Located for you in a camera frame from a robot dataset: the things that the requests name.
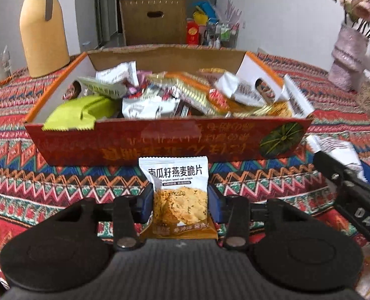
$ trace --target metal screw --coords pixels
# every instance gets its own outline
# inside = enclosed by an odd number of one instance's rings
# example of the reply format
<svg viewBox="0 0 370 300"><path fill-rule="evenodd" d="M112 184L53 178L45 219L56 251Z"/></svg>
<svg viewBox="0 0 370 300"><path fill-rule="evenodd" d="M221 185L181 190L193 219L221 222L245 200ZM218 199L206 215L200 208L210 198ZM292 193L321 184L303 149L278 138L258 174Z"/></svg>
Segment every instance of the metal screw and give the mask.
<svg viewBox="0 0 370 300"><path fill-rule="evenodd" d="M242 247L246 244L246 240L242 237L229 237L226 244L230 247Z"/></svg>
<svg viewBox="0 0 370 300"><path fill-rule="evenodd" d="M345 184L347 187L353 187L353 186L354 186L354 184L353 184L351 181L348 181L348 180L346 180L346 181L344 182L344 184Z"/></svg>
<svg viewBox="0 0 370 300"><path fill-rule="evenodd" d="M132 248L136 245L136 240L132 237L120 238L117 241L117 246L120 248Z"/></svg>

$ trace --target gold wrapper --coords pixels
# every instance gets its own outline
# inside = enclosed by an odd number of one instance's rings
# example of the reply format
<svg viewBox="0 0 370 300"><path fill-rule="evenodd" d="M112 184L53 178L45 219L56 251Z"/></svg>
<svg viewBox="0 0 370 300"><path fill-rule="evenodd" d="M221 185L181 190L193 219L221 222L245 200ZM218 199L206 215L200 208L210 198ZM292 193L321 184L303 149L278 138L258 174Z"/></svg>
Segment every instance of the gold wrapper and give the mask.
<svg viewBox="0 0 370 300"><path fill-rule="evenodd" d="M288 107L288 102L282 101L274 103L271 105L271 110L268 116L278 116L278 117L293 117L292 111Z"/></svg>
<svg viewBox="0 0 370 300"><path fill-rule="evenodd" d="M254 110L244 112L244 113L232 113L233 117L237 118L246 118L252 116L271 116L270 111L272 110L272 105L267 105L264 107L250 107L254 108Z"/></svg>
<svg viewBox="0 0 370 300"><path fill-rule="evenodd" d="M182 72L181 74L184 75L185 77L188 77L189 79L193 79L193 80L205 85L206 87L211 87L209 81L206 78L198 77L196 75L192 75L192 74L187 73L187 72Z"/></svg>
<svg viewBox="0 0 370 300"><path fill-rule="evenodd" d="M199 72L209 72L209 73L225 73L226 70L219 69L219 68L211 68L211 69L200 69Z"/></svg>
<svg viewBox="0 0 370 300"><path fill-rule="evenodd" d="M151 83L162 88L173 88L172 94L189 103L192 107L208 116L220 115L218 110L208 101L207 94L190 87L178 78L164 78L164 73L147 76Z"/></svg>

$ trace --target glass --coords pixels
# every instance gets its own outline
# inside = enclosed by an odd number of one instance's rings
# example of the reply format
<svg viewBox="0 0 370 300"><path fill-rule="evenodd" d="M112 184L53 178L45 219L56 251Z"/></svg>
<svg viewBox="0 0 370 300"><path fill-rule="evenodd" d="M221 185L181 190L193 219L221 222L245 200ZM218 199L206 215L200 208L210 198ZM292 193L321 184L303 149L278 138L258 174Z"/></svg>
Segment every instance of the glass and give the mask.
<svg viewBox="0 0 370 300"><path fill-rule="evenodd" d="M5 49L0 55L0 82L11 76L10 52Z"/></svg>

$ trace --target yellow thermos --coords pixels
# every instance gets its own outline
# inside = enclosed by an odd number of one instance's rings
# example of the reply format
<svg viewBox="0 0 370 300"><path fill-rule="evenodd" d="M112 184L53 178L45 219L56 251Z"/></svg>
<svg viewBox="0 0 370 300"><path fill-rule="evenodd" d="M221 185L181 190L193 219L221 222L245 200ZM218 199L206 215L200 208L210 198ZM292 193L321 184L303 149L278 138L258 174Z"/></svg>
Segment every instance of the yellow thermos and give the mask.
<svg viewBox="0 0 370 300"><path fill-rule="evenodd" d="M25 0L20 30L31 77L45 76L70 62L58 0Z"/></svg>

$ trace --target table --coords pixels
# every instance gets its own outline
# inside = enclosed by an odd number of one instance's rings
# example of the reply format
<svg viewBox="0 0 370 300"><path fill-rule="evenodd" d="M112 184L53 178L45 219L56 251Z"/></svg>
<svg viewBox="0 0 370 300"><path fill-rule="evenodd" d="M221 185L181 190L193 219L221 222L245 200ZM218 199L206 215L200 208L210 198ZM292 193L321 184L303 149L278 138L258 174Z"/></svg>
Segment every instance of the table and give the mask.
<svg viewBox="0 0 370 300"><path fill-rule="evenodd" d="M370 165L370 119L353 93L336 88L322 69L282 57L258 57L280 76L288 73L312 102L316 111L309 133L352 142ZM148 184L138 167L51 167L45 162L22 119L61 72L31 79L22 69L0 87L0 250L12 237L84 197L110 202L122 194L139 194ZM305 139L290 158L212 163L209 169L210 183L226 195L240 194L253 202L284 198L366 246L366 240L332 208L335 194L314 169ZM262 225L254 223L252 241L264 236L261 231ZM221 226L220 235L224 232ZM99 235L112 237L108 222L100 224Z"/></svg>

